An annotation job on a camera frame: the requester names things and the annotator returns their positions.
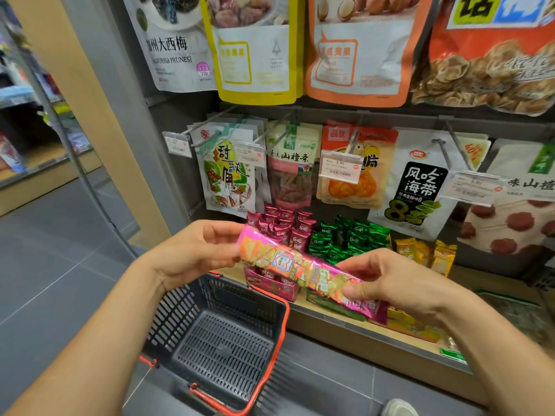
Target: forearm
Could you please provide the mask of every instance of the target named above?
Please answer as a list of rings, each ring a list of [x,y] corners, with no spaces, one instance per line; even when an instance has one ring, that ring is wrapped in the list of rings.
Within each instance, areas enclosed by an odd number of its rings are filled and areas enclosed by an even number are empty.
[[[7,415],[119,414],[163,293],[156,275],[135,261]]]
[[[448,298],[439,319],[503,416],[543,416],[555,408],[555,363],[470,291]]]

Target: shoe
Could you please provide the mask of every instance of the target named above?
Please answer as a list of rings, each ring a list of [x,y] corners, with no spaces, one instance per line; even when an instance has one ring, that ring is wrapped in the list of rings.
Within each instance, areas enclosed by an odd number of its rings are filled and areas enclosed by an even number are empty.
[[[387,402],[380,416],[418,416],[418,413],[407,402],[394,398]]]

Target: tiled floor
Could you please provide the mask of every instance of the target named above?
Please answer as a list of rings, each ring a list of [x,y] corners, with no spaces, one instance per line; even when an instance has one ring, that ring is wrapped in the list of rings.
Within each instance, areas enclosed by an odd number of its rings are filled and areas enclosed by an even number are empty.
[[[89,176],[114,223],[132,235],[136,223],[106,172]],[[0,245],[1,414],[77,333],[132,258],[79,181],[1,217]],[[383,403],[395,397],[411,402],[421,416],[482,413],[291,333],[279,361],[253,414],[377,416]],[[137,365],[128,396],[147,370],[145,364]],[[198,415],[182,403],[180,391],[170,373],[152,370],[123,414]]]

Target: purple circle label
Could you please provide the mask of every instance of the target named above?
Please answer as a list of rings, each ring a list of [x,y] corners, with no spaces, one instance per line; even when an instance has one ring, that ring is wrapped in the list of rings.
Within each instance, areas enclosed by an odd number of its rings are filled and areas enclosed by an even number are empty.
[[[197,64],[197,74],[200,77],[210,77],[210,66],[208,63],[201,61]]]

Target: red oval logo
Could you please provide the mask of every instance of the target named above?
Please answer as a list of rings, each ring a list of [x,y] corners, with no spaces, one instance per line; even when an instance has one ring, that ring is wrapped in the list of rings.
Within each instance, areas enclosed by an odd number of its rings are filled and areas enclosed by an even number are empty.
[[[414,158],[414,159],[424,159],[428,155],[423,150],[412,150],[409,153],[409,156]]]

